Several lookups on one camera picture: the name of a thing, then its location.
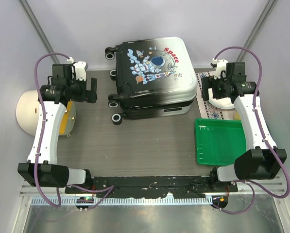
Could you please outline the black white astronaut suitcase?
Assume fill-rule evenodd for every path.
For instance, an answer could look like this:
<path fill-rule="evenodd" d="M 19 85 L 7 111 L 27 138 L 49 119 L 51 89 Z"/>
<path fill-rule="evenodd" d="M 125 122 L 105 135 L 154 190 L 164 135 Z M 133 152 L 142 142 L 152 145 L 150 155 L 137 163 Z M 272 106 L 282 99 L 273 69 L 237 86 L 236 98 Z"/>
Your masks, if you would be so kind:
<path fill-rule="evenodd" d="M 197 96 L 198 81 L 188 50 L 179 37 L 123 42 L 105 50 L 116 60 L 109 72 L 117 92 L 108 95 L 110 108 L 120 107 L 111 120 L 144 119 L 187 113 Z"/>

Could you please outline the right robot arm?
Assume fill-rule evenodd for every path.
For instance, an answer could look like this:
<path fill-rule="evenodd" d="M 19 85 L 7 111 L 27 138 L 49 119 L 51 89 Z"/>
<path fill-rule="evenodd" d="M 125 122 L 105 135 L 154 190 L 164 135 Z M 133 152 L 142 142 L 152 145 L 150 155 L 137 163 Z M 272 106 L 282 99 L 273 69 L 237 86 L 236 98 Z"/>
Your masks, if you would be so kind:
<path fill-rule="evenodd" d="M 248 82 L 245 63 L 229 63 L 213 59 L 213 75 L 204 77 L 202 98 L 210 98 L 209 89 L 215 99 L 229 98 L 239 113 L 246 140 L 246 151 L 228 166 L 216 168 L 209 187 L 221 191 L 226 182 L 236 180 L 272 180 L 287 158 L 284 149 L 279 149 L 267 128 L 260 107 L 259 91 L 255 82 Z"/>

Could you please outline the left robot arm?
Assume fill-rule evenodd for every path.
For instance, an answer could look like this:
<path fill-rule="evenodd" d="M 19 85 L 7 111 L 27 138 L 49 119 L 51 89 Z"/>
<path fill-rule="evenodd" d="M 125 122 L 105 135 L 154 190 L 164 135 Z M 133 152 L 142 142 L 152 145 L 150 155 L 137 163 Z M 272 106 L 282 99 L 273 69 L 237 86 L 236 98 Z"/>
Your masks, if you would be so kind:
<path fill-rule="evenodd" d="M 31 186 L 59 187 L 76 185 L 83 194 L 92 190 L 89 170 L 72 169 L 57 163 L 57 142 L 60 126 L 70 102 L 95 103 L 97 80 L 86 88 L 87 63 L 83 61 L 52 66 L 49 82 L 41 86 L 38 124 L 27 162 L 18 164 L 17 171 Z"/>

